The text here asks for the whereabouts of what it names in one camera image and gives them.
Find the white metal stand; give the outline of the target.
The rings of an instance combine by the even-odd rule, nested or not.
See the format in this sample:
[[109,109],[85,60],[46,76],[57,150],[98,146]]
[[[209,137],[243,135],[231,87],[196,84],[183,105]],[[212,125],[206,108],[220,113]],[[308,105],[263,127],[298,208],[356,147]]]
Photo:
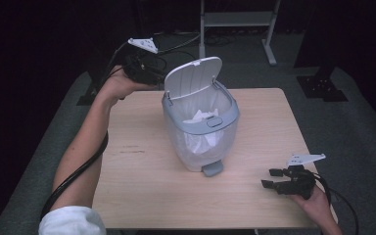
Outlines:
[[261,41],[268,63],[276,66],[277,61],[271,49],[271,39],[276,25],[279,8],[282,0],[275,0],[271,11],[263,12],[228,12],[228,13],[207,13],[205,11],[205,0],[200,4],[200,42],[199,57],[206,56],[205,33],[207,27],[246,27],[266,26],[266,37]]

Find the white sleeve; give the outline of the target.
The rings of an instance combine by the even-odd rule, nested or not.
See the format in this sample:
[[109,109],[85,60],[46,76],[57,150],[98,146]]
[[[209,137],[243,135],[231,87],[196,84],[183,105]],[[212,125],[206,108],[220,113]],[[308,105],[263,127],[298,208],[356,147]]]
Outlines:
[[38,235],[107,235],[100,215],[88,207],[67,206],[48,212]]

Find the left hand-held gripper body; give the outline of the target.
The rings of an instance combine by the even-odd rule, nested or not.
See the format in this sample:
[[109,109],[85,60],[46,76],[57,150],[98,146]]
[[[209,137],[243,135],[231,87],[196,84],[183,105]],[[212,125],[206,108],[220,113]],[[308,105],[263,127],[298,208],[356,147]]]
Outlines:
[[158,54],[159,49],[152,38],[129,38],[127,44],[134,46],[137,51],[125,57],[122,67],[127,76],[137,83],[158,85],[165,82],[165,72],[151,66],[147,54]]

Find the white pedal trash bin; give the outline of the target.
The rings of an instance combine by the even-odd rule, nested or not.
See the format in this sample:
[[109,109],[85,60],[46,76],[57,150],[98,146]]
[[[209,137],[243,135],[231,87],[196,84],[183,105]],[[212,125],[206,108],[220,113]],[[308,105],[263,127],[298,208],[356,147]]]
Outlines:
[[[236,100],[217,80],[222,67],[218,57],[199,59],[172,70],[164,79],[162,105],[171,144],[185,167],[213,177],[223,171],[223,160],[230,152],[237,132],[240,111]],[[218,115],[197,123],[184,123],[201,110],[218,109]],[[186,146],[184,134],[205,135],[222,131],[218,144],[194,155]]]

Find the white paper towel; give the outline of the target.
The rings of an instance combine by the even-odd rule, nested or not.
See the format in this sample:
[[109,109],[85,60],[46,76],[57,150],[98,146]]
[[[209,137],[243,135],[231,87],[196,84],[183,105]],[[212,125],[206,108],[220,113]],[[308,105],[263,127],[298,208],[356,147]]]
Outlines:
[[[184,120],[184,123],[197,123],[206,118],[212,118],[217,115],[218,109],[215,109],[213,112],[206,113],[203,113],[201,110],[198,110],[191,119]],[[184,140],[187,148],[194,155],[201,155],[215,147],[218,144],[219,140],[222,138],[222,136],[222,131],[216,131],[205,135],[193,135],[185,133]]]

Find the person's left hand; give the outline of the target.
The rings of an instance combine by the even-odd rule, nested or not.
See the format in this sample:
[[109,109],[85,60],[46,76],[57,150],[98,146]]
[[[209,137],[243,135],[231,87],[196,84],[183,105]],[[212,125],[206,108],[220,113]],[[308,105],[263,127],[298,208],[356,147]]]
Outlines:
[[154,85],[137,83],[130,79],[122,66],[114,66],[108,73],[108,78],[98,95],[112,99],[124,99],[134,91],[151,90]]

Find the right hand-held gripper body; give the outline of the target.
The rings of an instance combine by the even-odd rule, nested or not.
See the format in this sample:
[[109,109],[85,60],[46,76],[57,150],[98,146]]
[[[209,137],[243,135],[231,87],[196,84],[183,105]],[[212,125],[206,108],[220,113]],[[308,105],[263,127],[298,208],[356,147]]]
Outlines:
[[305,169],[305,164],[325,158],[324,154],[293,154],[287,161],[287,167],[283,168],[284,176],[289,177],[290,180],[277,182],[276,192],[280,195],[300,195],[305,200],[309,199],[315,185],[315,176],[313,172]]

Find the black stand with base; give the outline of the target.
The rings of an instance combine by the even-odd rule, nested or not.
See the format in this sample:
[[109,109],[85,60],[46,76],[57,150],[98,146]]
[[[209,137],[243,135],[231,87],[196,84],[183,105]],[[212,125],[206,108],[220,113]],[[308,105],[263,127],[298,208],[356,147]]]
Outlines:
[[307,98],[319,98],[324,102],[347,102],[348,98],[331,80],[334,65],[324,64],[314,75],[298,76],[297,81]]

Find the person's right hand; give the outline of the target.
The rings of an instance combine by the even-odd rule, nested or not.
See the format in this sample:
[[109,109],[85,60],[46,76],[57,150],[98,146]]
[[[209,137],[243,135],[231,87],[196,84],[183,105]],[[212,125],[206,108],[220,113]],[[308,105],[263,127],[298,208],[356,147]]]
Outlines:
[[325,193],[315,186],[309,199],[305,200],[300,195],[292,195],[293,200],[306,215],[316,224],[320,225],[327,220],[334,220]]

